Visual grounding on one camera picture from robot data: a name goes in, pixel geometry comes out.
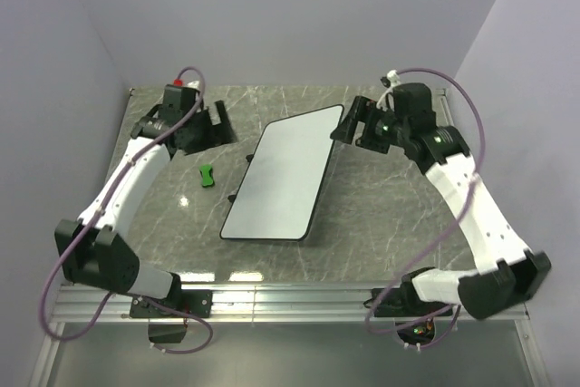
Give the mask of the green whiteboard eraser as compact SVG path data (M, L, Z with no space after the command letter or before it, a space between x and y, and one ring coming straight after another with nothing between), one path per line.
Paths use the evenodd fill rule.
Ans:
M198 170L201 177L201 187L204 189L214 187L213 166L211 164L204 164Z

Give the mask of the white whiteboard black frame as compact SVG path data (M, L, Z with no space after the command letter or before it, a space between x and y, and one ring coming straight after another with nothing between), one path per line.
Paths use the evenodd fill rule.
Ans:
M266 125L220 230L225 240L300 241L312 225L330 162L335 104Z

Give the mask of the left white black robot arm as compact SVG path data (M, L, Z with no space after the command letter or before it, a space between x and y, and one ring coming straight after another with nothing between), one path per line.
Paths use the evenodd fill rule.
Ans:
M126 149L97 198L54 231L64 277L119 295L151 298L163 316L183 306L181 279L139 259L125 238L140 203L179 151L194 154L236 141L226 105L215 103L213 123L197 88L174 82L133 126Z

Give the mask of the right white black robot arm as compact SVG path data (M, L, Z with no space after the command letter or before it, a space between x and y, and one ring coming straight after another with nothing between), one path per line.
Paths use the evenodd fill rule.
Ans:
M427 85L391 87L377 102L355 97L330 137L381 154L402 149L441 194L474 259L466 271L409 270L388 293L373 293L377 315L424 316L460 305L483 320L536 294L552 267L547 254L533 252L510 226L459 130L438 124Z

